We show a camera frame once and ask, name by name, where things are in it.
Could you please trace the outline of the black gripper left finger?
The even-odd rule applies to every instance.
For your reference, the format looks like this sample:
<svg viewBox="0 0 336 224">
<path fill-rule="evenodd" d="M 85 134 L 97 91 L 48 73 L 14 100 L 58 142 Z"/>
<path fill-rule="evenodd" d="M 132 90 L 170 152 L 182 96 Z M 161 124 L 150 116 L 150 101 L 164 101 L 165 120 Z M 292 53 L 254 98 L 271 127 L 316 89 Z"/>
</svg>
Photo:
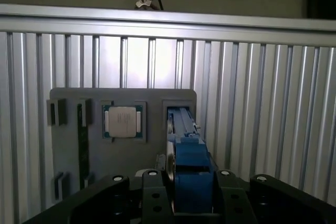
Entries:
<svg viewBox="0 0 336 224">
<path fill-rule="evenodd" d="M 131 190 L 126 176 L 108 175 L 26 222 L 174 223 L 174 213 L 162 173 L 149 170 L 140 189 Z"/>
</svg>

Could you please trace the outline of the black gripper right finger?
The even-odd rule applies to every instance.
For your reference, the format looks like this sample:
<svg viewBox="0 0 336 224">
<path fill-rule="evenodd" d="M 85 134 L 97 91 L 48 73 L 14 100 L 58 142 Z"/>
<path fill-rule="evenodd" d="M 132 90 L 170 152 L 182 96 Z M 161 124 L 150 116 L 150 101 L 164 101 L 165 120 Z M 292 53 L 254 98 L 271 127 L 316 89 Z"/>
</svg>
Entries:
<svg viewBox="0 0 336 224">
<path fill-rule="evenodd" d="M 215 211 L 223 223 L 335 223 L 335 207 L 274 177 L 244 181 L 215 174 Z"/>
</svg>

